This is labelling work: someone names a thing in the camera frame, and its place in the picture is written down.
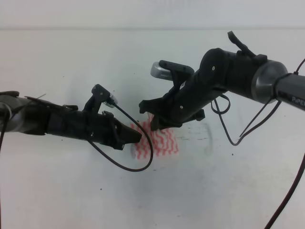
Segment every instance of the black cable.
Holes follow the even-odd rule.
[[[302,67],[302,65],[304,64],[305,59],[300,63],[300,65],[298,66],[298,68],[296,69],[296,71],[294,72],[294,74],[298,75],[299,74],[299,70]]]
[[[148,143],[149,143],[149,147],[151,148],[151,156],[150,156],[150,159],[149,159],[149,162],[147,163],[146,166],[144,166],[143,168],[138,168],[138,169],[134,169],[134,168],[127,168],[125,166],[122,166],[121,164],[117,163],[116,161],[114,161],[111,157],[109,157],[107,154],[105,154],[100,148],[98,148],[95,143],[93,143],[92,141],[88,140],[88,142],[100,153],[102,154],[105,158],[107,158],[109,161],[111,161],[113,164],[115,164],[116,166],[124,169],[124,170],[127,170],[127,171],[130,171],[130,172],[141,172],[145,169],[147,169],[151,163],[152,163],[152,159],[153,159],[153,145],[152,145],[152,141],[151,139],[149,138],[148,134],[146,133],[146,131],[143,129],[143,127],[137,122],[135,121],[129,114],[127,114],[125,111],[123,111],[117,104],[113,104],[118,110],[120,110],[124,115],[126,115],[130,120],[132,120],[142,131],[143,133],[145,134],[145,137],[147,138],[148,140]]]
[[[217,111],[220,113],[220,110],[219,110],[219,106],[218,106],[218,103],[216,101],[216,99],[214,99],[214,102],[215,102],[215,105],[216,105],[216,108],[217,108]],[[227,138],[229,140],[229,142],[233,145],[233,146],[238,146],[241,141],[244,139],[244,137],[246,137],[248,134],[250,134],[251,132],[253,132],[255,129],[259,128],[262,124],[264,124],[275,112],[276,110],[278,109],[279,105],[281,104],[282,102],[281,101],[278,101],[277,104],[274,106],[274,108],[272,109],[272,111],[266,116],[266,118],[264,118],[260,123],[258,123],[257,125],[255,125],[254,127],[252,127],[249,131],[247,131],[246,133],[244,133],[240,139],[237,141],[237,143],[234,143],[232,140],[231,140],[231,137],[228,133],[228,130],[224,124],[224,120],[221,116],[221,114],[218,114],[219,115],[219,118],[220,118],[220,121],[223,125],[223,128],[224,128],[224,131],[225,131],[225,134],[227,135]]]
[[[230,99],[229,99],[226,95],[224,95],[224,94],[220,95],[220,97],[222,97],[223,99],[225,99],[225,100],[228,101],[229,104],[228,104],[227,108],[226,108],[224,111],[216,111],[216,110],[214,109],[214,107],[213,107],[213,104],[211,103],[211,109],[212,109],[212,111],[214,111],[216,114],[218,114],[218,115],[223,115],[223,114],[227,113],[227,112],[230,110],[231,102],[230,102]]]
[[[291,185],[291,188],[289,189],[289,191],[288,191],[287,195],[285,196],[284,200],[282,201],[280,206],[277,208],[277,210],[275,211],[275,213],[273,214],[273,216],[271,217],[271,219],[269,220],[269,222],[267,223],[267,225],[264,229],[270,229],[272,227],[273,223],[278,218],[278,216],[281,214],[281,212],[285,208],[286,204],[290,200],[292,194],[294,193],[297,185],[299,184],[299,182],[301,180],[301,177],[304,173],[304,170],[305,170],[305,154],[304,154],[302,163],[300,165],[299,171],[297,172],[297,175],[295,177],[295,180],[294,180],[293,184]]]
[[[239,137],[241,137],[244,132],[249,128],[249,126],[252,124],[252,122],[254,122],[254,120],[260,115],[260,113],[266,108],[266,106],[272,101],[272,98],[270,98],[267,103],[265,103],[265,105],[261,108],[261,110],[256,114],[256,116],[254,116],[254,118],[251,120],[251,122],[249,122],[249,124],[246,126],[246,128],[244,129],[244,131],[239,135]]]

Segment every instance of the striped towel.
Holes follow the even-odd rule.
[[[148,113],[148,120],[139,122],[139,124],[151,138],[154,155],[164,156],[178,154],[179,148],[173,130],[168,128],[164,130],[151,131],[152,119],[153,115]],[[137,159],[148,158],[151,150],[147,138],[145,137],[143,131],[141,131],[134,123],[131,124],[131,128],[142,134],[140,142],[132,145],[132,155]]]

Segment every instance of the black bracket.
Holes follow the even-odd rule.
[[[179,92],[181,87],[183,87],[184,82],[194,75],[194,69],[186,65],[172,63],[168,61],[159,61],[159,66],[171,72],[173,87],[162,98],[153,100],[143,100],[139,104],[141,114],[149,112],[154,115],[151,121],[152,131],[155,131],[157,129],[162,130],[170,127],[182,126],[183,123],[176,123],[170,119],[169,113],[171,109],[171,104],[173,102],[174,96]],[[192,120],[200,121],[204,118],[204,110],[200,110],[186,122]]]
[[[111,96],[110,92],[108,92],[105,88],[103,88],[99,84],[95,85],[92,88],[91,92],[93,95],[86,103],[83,111],[93,112],[97,114],[103,102],[108,102],[108,103],[112,102],[112,99],[110,97]]]

